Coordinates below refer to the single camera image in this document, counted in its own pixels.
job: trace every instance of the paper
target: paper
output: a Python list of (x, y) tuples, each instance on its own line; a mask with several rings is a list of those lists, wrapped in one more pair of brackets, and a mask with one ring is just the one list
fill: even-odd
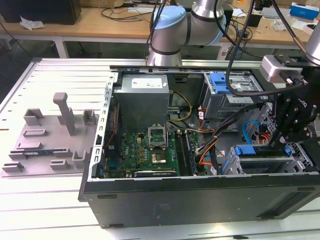
[(43, 29), (45, 27), (42, 21), (29, 21), (22, 16), (20, 16), (20, 18), (20, 25), (25, 27), (26, 29), (29, 29), (30, 31), (32, 29)]
[(304, 26), (306, 26), (306, 25), (308, 25), (308, 24), (309, 24), (309, 23), (307, 23), (307, 22), (297, 20), (297, 21), (295, 21), (295, 22), (291, 25), (291, 27), (293, 27), (293, 28), (295, 28), (295, 29), (300, 29), (300, 30), (302, 30), (302, 29), (304, 28)]
[(133, 89), (162, 89), (161, 78), (134, 78), (131, 82)]
[(232, 13), (233, 17), (245, 17), (247, 16), (240, 8), (235, 8), (233, 9), (233, 13)]

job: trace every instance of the table leg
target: table leg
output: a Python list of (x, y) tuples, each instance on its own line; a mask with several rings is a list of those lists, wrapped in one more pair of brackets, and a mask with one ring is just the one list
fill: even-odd
[(12, 47), (8, 39), (0, 39), (0, 45), (4, 46), (4, 49), (7, 51), (12, 50)]
[(229, 48), (231, 47), (231, 43), (228, 42), (221, 42), (219, 53), (217, 56), (217, 60), (226, 60), (226, 56), (228, 53)]
[(59, 57), (61, 59), (67, 59), (69, 58), (69, 54), (68, 54), (68, 50), (67, 50), (67, 47), (66, 47), (66, 43), (62, 40), (54, 40), (55, 42), (55, 46), (56, 46), (56, 49), (59, 53)]

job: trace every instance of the black computer case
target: black computer case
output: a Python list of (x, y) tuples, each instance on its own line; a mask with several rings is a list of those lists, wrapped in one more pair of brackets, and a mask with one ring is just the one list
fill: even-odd
[(81, 14), (80, 0), (1, 0), (0, 14), (7, 23), (21, 17), (44, 24), (73, 25)]

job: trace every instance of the white table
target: white table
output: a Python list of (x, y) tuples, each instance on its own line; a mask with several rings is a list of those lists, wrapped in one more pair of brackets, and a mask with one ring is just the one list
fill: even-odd
[[(236, 62), (238, 68), (258, 62)], [(31, 63), (7, 98), (0, 104), (0, 165), (25, 121), (27, 108), (40, 108), (44, 115), (57, 115), (54, 92), (66, 92), (74, 114), (99, 110), (104, 95), (104, 76), (109, 65), (142, 65), (141, 60), (43, 59)], [(184, 65), (226, 66), (226, 61), (184, 61)], [(115, 228), (104, 230), (86, 202), (77, 200), (82, 176), (0, 178), (0, 239), (92, 239), (103, 240), (230, 240), (234, 235), (250, 239), (320, 239), (320, 198), (283, 220), (212, 224)]]

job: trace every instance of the black cable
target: black cable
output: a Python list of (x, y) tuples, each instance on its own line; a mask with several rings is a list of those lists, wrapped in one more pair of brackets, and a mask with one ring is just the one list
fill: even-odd
[(159, 18), (160, 18), (160, 15), (161, 15), (162, 11), (164, 10), (164, 7), (165, 7), (165, 2), (162, 3), (162, 4), (159, 6), (158, 12), (156, 13), (156, 16), (155, 16), (155, 19), (154, 19), (152, 28), (151, 28), (151, 30), (150, 30), (149, 36), (148, 36), (148, 38), (147, 38), (147, 40), (146, 40), (146, 43), (145, 43), (144, 58), (146, 58), (146, 50), (147, 50), (147, 48), (148, 48), (148, 46), (149, 46), (149, 40), (150, 40), (150, 39), (151, 39), (150, 44), (152, 44), (152, 37), (153, 37), (154, 31), (155, 31), (157, 22), (158, 22), (158, 20), (159, 20)]
[[(229, 26), (234, 27), (234, 30), (235, 30), (235, 40), (234, 40), (234, 41), (235, 41), (235, 42), (238, 40), (238, 37), (240, 36), (240, 34), (239, 34), (240, 30), (239, 30), (238, 24), (240, 24), (240, 25), (243, 26), (243, 23), (238, 22), (238, 21), (236, 21), (236, 20), (233, 20), (233, 19), (231, 18)], [(244, 49), (246, 49), (246, 45), (247, 45), (248, 41), (249, 41), (250, 39), (252, 39), (252, 37), (253, 37), (253, 35), (254, 35), (253, 32), (252, 32), (252, 30), (251, 30), (249, 27), (247, 27), (247, 29), (250, 31), (251, 35), (250, 35), (250, 37), (243, 37), (243, 38), (242, 38), (242, 40), (244, 41), (244, 45), (243, 45), (243, 48), (244, 48)], [(229, 49), (229, 51), (227, 52), (227, 54), (226, 54), (226, 56), (225, 56), (225, 59), (227, 59), (227, 57), (229, 57), (229, 55), (230, 55), (230, 53), (232, 52), (233, 49), (234, 49), (234, 46), (232, 45), (232, 47), (231, 47), (231, 48)]]
[[(235, 41), (232, 40), (232, 38), (226, 33), (226, 31), (223, 29), (223, 27), (221, 26), (219, 20), (218, 20), (218, 16), (217, 16), (217, 4), (219, 1), (215, 1), (214, 2), (214, 6), (213, 6), (213, 16), (215, 19), (215, 23), (217, 24), (218, 28), (220, 29), (220, 31), (223, 33), (223, 35), (230, 41), (230, 43), (232, 43), (232, 45), (236, 46)], [(245, 54), (252, 56), (252, 57), (256, 57), (256, 58), (261, 58), (263, 59), (264, 56), (259, 56), (259, 55), (255, 55), (251, 52), (248, 52), (247, 50), (243, 49), (242, 47), (239, 47), (239, 49), (244, 52)]]
[(15, 39), (15, 37), (12, 36), (10, 32), (8, 32), (8, 30), (5, 28), (5, 26), (2, 24), (1, 21), (0, 21), (0, 25), (2, 26), (3, 30), (4, 30), (7, 34), (9, 34), (9, 36), (10, 36), (17, 44), (19, 44), (19, 46), (23, 49), (23, 51), (25, 51), (25, 53), (26, 53), (30, 58), (33, 59), (34, 57), (33, 57), (29, 52), (27, 52), (27, 50), (25, 50), (25, 48), (20, 44), (20, 42), (19, 42), (17, 39)]
[(103, 16), (103, 17), (105, 17), (105, 18), (108, 18), (108, 19), (111, 19), (111, 20), (130, 20), (130, 19), (132, 19), (132, 18), (134, 18), (134, 17), (139, 17), (139, 16), (142, 16), (142, 15), (145, 15), (145, 14), (150, 14), (150, 12), (144, 12), (144, 13), (140, 13), (140, 14), (137, 14), (137, 15), (133, 15), (133, 16), (126, 16), (126, 17), (111, 17), (111, 16), (107, 16), (107, 15), (105, 15), (104, 14), (104, 11), (106, 11), (106, 10), (109, 10), (109, 9), (111, 9), (111, 8), (105, 8), (105, 9), (103, 9), (102, 11), (101, 11), (101, 15)]
[(240, 92), (240, 91), (237, 91), (237, 90), (233, 89), (233, 87), (231, 86), (230, 73), (231, 73), (231, 69), (232, 69), (232, 64), (233, 64), (233, 62), (235, 60), (235, 57), (236, 57), (236, 54), (237, 54), (237, 50), (238, 50), (238, 48), (239, 48), (239, 46), (241, 44), (241, 40), (244, 37), (245, 31), (247, 29), (248, 21), (249, 21), (249, 18), (251, 16), (252, 10), (254, 8), (254, 4), (255, 4), (255, 1), (251, 0), (250, 7), (249, 7), (249, 12), (248, 12), (247, 18), (245, 19), (245, 22), (244, 22), (244, 25), (243, 25), (243, 29), (242, 29), (242, 32), (240, 34), (240, 38), (238, 39), (238, 41), (236, 43), (236, 46), (235, 46), (234, 51), (233, 51), (233, 53), (231, 55), (231, 59), (229, 61), (228, 67), (226, 69), (225, 83), (226, 83), (227, 88), (229, 89), (229, 91), (232, 94), (234, 94), (236, 96), (258, 97), (258, 96), (266, 96), (266, 95), (274, 95), (274, 94), (279, 94), (279, 93), (284, 93), (284, 92), (290, 92), (292, 90), (296, 90), (298, 88), (303, 87), (304, 86), (303, 83), (299, 82), (298, 84), (295, 84), (295, 85), (291, 85), (291, 86), (288, 86), (288, 87), (285, 87), (285, 88), (280, 88), (280, 89), (271, 90), (271, 91)]
[(283, 16), (282, 12), (280, 11), (276, 0), (271, 0), (272, 5), (274, 10), (276, 11), (276, 13), (278, 14), (279, 18), (281, 19), (281, 21), (283, 22), (285, 28), (287, 29), (287, 31), (289, 32), (289, 34), (291, 35), (293, 41), (295, 42), (295, 44), (301, 49), (301, 51), (305, 54), (306, 53), (306, 47), (304, 46), (304, 44), (302, 43), (302, 41), (296, 36), (296, 34), (294, 33), (294, 31), (292, 30), (292, 28), (290, 27), (289, 23), (287, 22), (287, 20), (285, 19), (285, 17)]
[(285, 28), (288, 30), (289, 34), (291, 35), (291, 37), (294, 39), (296, 38), (296, 34), (294, 33), (294, 31), (292, 30), (292, 28), (290, 27), (289, 23), (287, 22), (287, 20), (285, 19), (285, 17), (283, 16), (283, 14), (281, 13), (277, 3), (275, 0), (271, 0), (272, 5), (274, 10), (276, 11), (276, 13), (278, 14), (279, 18), (281, 19), (281, 21), (283, 22), (283, 25), (285, 26)]

